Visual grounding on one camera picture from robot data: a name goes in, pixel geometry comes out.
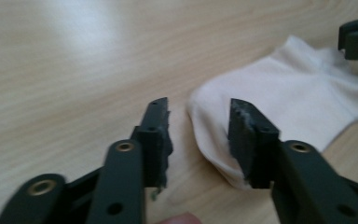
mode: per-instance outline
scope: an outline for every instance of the white sock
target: white sock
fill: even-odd
[[[358,120],[358,77],[336,49],[313,49],[290,36],[251,65],[206,82],[188,102],[200,151],[236,188],[247,189],[228,149],[230,99],[255,105],[281,131],[281,140],[324,150]]]

